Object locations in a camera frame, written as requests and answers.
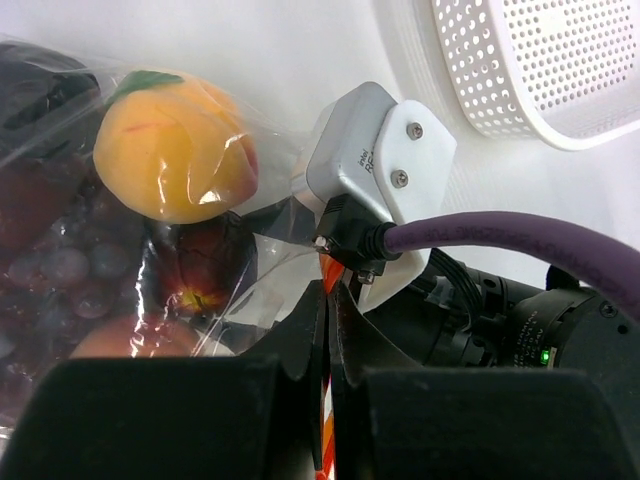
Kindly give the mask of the clear zip top bag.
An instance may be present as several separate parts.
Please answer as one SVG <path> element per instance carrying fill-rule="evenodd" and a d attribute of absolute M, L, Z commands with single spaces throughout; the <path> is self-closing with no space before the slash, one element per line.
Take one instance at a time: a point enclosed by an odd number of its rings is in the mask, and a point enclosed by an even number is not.
<path fill-rule="evenodd" d="M 257 154 L 257 192 L 227 211 L 239 215 L 254 234 L 257 279 L 220 315 L 173 313 L 156 299 L 152 236 L 162 225 L 186 224 L 153 220 L 125 206 L 102 183 L 93 160 L 107 102 L 123 78 L 137 70 L 182 73 L 81 59 L 18 40 L 2 40 L 1 290 L 7 282 L 4 272 L 9 262 L 33 246 L 58 219 L 74 209 L 94 208 L 105 202 L 144 220 L 142 263 L 136 283 L 138 302 L 134 310 L 112 318 L 151 314 L 186 322 L 200 341 L 192 356 L 180 358 L 241 355 L 293 311 L 309 283 L 320 281 L 325 291 L 323 263 L 309 248 L 306 233 L 314 219 L 289 190 L 288 169 L 296 146 L 222 90 L 238 107 Z M 69 356 L 37 382 L 25 401 L 17 405 L 1 402 L 1 459 L 45 377 L 58 365 L 77 359 L 122 358 Z M 322 466 L 312 479 L 334 475 L 333 413 L 328 400 L 324 343 L 323 364 Z"/>

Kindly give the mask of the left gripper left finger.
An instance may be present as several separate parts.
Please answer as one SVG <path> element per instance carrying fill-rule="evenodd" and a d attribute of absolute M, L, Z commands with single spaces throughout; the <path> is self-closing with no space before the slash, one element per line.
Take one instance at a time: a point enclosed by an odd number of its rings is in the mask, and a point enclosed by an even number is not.
<path fill-rule="evenodd" d="M 312 479 L 322 466 L 326 295 L 234 357 L 77 359 L 36 389 L 5 479 Z"/>

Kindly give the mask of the dark red fake apple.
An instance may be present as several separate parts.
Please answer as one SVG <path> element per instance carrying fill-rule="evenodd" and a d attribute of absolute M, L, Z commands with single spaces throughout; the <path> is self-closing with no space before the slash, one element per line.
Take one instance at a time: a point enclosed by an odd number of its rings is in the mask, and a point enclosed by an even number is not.
<path fill-rule="evenodd" d="M 254 234 L 234 212 L 162 225 L 152 239 L 156 299 L 178 315 L 220 315 L 257 279 Z"/>

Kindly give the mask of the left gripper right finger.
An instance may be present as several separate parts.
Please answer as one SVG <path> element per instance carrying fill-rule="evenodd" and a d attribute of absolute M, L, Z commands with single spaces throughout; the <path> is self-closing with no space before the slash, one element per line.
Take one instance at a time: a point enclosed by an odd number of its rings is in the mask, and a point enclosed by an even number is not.
<path fill-rule="evenodd" d="M 635 479 L 612 404 L 574 370 L 426 368 L 329 296 L 339 479 Z"/>

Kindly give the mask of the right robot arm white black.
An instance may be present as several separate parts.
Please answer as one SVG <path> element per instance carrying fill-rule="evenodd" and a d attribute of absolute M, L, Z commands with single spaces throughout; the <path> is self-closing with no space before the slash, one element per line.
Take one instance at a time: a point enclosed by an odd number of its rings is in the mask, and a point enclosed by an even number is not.
<path fill-rule="evenodd" d="M 638 325 L 555 267 L 541 290 L 435 249 L 412 285 L 439 311 L 427 365 L 569 368 L 601 380 L 639 371 Z"/>

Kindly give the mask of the yellow fake peach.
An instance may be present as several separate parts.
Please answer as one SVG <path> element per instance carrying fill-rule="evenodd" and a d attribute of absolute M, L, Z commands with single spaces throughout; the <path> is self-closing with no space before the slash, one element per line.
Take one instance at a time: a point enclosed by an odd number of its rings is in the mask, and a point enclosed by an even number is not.
<path fill-rule="evenodd" d="M 131 210 L 191 224 L 255 195 L 253 140 L 218 87 L 182 73 L 137 70 L 107 102 L 93 148 L 102 183 Z"/>

